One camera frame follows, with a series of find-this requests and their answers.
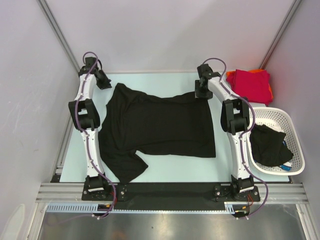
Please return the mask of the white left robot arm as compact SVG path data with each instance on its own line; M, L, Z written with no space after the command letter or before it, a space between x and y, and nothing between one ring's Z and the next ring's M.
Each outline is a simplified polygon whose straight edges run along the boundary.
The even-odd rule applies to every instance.
M82 60L84 65L78 72L79 88L75 99L68 103L73 125L82 137L85 151L86 177L81 199L111 201L114 193L106 179L99 150L101 120L93 101L94 88L110 88L110 80L103 73L102 63L97 56L87 56L85 53Z

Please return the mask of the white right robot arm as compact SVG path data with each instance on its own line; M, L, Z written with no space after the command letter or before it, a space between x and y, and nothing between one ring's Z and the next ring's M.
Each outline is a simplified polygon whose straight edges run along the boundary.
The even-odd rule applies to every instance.
M250 107L246 100L236 96L222 81L222 75L213 72L207 63L197 67L199 79L195 81L195 97L221 102L220 125L227 134L231 156L231 183L226 190L217 187L214 190L216 201L244 202L254 194L254 176L250 171L246 137L250 131Z

